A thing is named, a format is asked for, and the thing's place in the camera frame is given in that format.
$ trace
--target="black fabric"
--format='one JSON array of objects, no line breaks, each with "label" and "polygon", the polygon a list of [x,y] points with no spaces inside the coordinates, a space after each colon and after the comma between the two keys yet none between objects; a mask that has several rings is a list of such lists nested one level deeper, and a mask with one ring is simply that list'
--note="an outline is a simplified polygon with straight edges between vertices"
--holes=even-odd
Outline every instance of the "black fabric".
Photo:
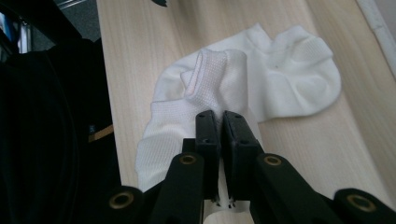
[{"label": "black fabric", "polygon": [[100,42],[69,40],[0,63],[0,223],[94,223],[120,186]]}]

